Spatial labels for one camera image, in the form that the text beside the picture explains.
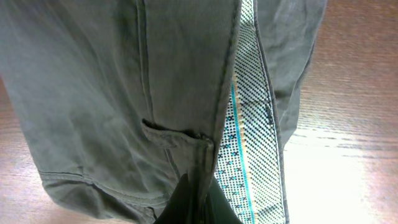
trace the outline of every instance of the clothing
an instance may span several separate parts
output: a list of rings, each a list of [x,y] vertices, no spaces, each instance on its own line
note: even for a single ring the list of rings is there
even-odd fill
[[[325,3],[1,1],[0,73],[44,189],[55,203],[96,218],[154,223],[175,211],[176,198],[189,205],[186,223],[220,222],[214,211],[244,223],[288,223],[282,149],[295,129]],[[255,90],[244,83],[254,80],[244,81],[250,74]],[[237,110],[229,139],[227,112]],[[252,139],[258,145],[237,158],[245,167],[272,157],[262,171],[271,174],[279,202],[274,209],[270,195],[253,196],[264,204],[240,217],[221,203],[234,205],[218,173],[219,148],[258,136],[247,129],[257,127],[248,120],[257,112],[265,128],[258,133],[267,130],[268,140]],[[250,158],[264,142],[270,153]],[[238,174],[260,177],[255,171]],[[187,201],[172,197],[177,186]]]

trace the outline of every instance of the black and white woven fabric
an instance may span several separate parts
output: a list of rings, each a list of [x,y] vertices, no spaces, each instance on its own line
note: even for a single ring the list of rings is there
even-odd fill
[[[243,0],[238,49],[215,177],[243,223],[285,223],[277,130],[269,80]]]

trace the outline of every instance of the wooden table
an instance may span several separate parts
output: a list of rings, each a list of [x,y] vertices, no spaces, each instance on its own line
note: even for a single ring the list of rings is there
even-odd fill
[[[398,223],[398,1],[329,2],[285,174],[292,223]],[[122,223],[51,202],[1,83],[0,223]]]

